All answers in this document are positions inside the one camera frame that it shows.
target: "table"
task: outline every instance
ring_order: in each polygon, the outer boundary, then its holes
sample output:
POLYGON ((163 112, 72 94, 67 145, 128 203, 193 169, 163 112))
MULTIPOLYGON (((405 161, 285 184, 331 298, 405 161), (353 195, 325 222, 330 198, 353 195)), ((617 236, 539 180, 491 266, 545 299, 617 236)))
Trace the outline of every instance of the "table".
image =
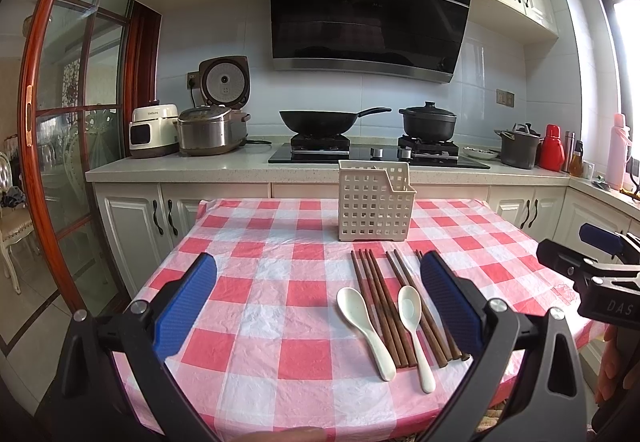
MULTIPOLYGON (((578 316, 571 282, 537 262, 537 242, 484 202, 418 200, 400 243, 338 242, 337 226, 333 199, 203 202, 193 229, 138 294, 151 300, 200 252, 215 258, 218 282, 166 365, 223 440, 301 425, 323 427, 336 440, 386 440, 423 429, 448 401, 470 361, 438 369, 427 350, 437 383, 430 395, 421 391, 416 369, 383 382, 362 337, 340 316, 338 290, 357 288, 354 247, 373 249, 394 295, 399 284, 385 251, 401 251, 418 275, 413 251, 436 249, 487 298, 539 315, 562 308, 578 347, 604 331, 578 316)), ((508 396, 520 362, 514 354, 495 402, 508 396)), ((140 421, 159 430, 124 356, 116 363, 140 421)))

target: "spoon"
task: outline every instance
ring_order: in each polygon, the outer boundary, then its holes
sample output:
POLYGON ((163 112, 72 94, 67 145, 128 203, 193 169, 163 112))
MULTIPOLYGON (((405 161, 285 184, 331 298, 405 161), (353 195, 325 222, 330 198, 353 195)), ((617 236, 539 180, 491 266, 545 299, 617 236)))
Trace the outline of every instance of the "spoon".
POLYGON ((396 365, 389 354, 389 350, 380 339, 380 336, 373 330, 373 325, 369 319, 364 299, 360 292, 351 287, 344 287, 338 291, 338 308, 344 318, 363 333, 369 348, 373 352, 378 371, 383 380, 392 380, 396 377, 396 365))
POLYGON ((420 294, 413 287, 405 285, 398 293, 398 311, 400 321, 404 328, 409 330, 411 339, 414 342, 415 358, 418 361, 418 373, 420 374, 420 386, 424 393, 431 393, 436 389, 436 380, 429 367, 429 361, 422 351, 422 346, 418 340, 416 329, 420 324, 422 307, 420 305, 420 294))

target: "person's hand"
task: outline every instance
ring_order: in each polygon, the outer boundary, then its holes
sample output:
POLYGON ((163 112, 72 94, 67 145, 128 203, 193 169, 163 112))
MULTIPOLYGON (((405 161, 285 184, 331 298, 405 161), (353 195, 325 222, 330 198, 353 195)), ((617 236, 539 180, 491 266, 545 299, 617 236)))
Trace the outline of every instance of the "person's hand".
MULTIPOLYGON (((620 360, 620 353, 616 348, 616 339, 618 337, 618 328, 609 325, 604 332, 604 340, 607 343, 602 355, 602 362, 600 363, 600 374, 598 375, 598 389, 595 394, 596 404, 601 404, 605 400, 609 400, 613 393, 616 391, 617 375, 623 371, 620 366, 622 361, 620 360)), ((630 390, 633 385, 638 381, 640 377, 640 362, 636 364, 625 375, 622 381, 622 387, 625 390, 630 390)))
POLYGON ((319 427, 297 427, 284 431, 258 431, 249 433, 233 442, 325 442, 326 433, 319 427))

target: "red thermos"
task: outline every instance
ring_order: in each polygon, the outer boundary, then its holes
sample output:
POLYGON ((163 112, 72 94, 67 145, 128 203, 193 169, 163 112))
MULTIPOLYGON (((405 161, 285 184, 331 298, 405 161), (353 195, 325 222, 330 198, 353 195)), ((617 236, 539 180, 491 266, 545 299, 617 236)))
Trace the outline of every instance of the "red thermos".
POLYGON ((540 148, 540 167, 551 171, 560 171, 564 162, 564 148, 560 141, 560 127, 546 126, 546 136, 540 148))

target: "blue gripper pad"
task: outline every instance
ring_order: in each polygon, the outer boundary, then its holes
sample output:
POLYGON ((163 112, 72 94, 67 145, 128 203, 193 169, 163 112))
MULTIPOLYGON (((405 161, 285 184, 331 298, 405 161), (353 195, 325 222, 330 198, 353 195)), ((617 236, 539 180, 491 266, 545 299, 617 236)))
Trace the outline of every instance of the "blue gripper pad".
POLYGON ((461 280, 436 251, 422 258, 420 277, 460 350, 479 357, 484 351, 482 321, 456 281, 461 280))
POLYGON ((182 276, 182 284, 156 320, 154 351, 160 361, 180 351, 217 277, 216 260, 207 253, 200 254, 182 276))
POLYGON ((617 233, 611 233, 591 224, 582 224, 580 227, 580 239, 596 249, 618 255, 622 253, 622 238, 617 233))

